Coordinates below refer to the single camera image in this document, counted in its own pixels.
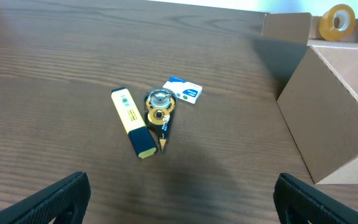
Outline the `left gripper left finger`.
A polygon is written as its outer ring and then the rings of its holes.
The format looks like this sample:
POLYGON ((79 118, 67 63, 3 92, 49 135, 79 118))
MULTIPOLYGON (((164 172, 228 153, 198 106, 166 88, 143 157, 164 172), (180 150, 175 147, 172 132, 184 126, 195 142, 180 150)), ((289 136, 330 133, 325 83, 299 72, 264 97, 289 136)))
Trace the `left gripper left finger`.
POLYGON ((82 224, 91 196, 85 172, 74 172, 0 211, 0 224, 82 224))

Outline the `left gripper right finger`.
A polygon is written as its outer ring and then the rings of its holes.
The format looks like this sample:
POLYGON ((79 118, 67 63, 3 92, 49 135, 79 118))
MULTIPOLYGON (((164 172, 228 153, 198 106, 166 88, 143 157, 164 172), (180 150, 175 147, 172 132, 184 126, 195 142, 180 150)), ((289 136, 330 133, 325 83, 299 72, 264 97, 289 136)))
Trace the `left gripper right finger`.
POLYGON ((273 201, 280 223, 358 224, 357 211, 288 173, 278 176, 273 201))

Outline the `yellow blue highlighter marker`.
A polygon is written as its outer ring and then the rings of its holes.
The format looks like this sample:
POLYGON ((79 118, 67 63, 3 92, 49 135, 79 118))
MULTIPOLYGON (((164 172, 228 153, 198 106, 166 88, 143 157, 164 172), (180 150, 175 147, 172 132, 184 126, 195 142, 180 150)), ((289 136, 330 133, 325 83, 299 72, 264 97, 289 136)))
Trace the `yellow blue highlighter marker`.
POLYGON ((126 130, 136 156, 140 159, 157 152, 157 145, 147 128, 129 90, 125 87, 111 91, 111 99, 126 130))

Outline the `cardboard box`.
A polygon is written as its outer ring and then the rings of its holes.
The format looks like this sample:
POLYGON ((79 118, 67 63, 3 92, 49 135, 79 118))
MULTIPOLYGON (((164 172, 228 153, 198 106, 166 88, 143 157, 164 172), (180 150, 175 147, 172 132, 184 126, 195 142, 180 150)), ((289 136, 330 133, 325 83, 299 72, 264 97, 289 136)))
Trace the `cardboard box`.
POLYGON ((353 33, 323 40, 319 17, 267 14, 262 36, 305 47, 277 104, 316 184, 358 184, 358 20, 353 33))

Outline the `yellow adhesive tape roll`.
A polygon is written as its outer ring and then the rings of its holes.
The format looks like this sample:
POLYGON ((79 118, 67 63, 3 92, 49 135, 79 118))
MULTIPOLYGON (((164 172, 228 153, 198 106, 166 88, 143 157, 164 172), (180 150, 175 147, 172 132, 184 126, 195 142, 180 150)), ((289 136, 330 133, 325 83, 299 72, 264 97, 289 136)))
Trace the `yellow adhesive tape roll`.
POLYGON ((325 40, 337 41, 351 35, 355 26, 354 10, 347 4, 337 4, 321 17, 319 33, 325 40))

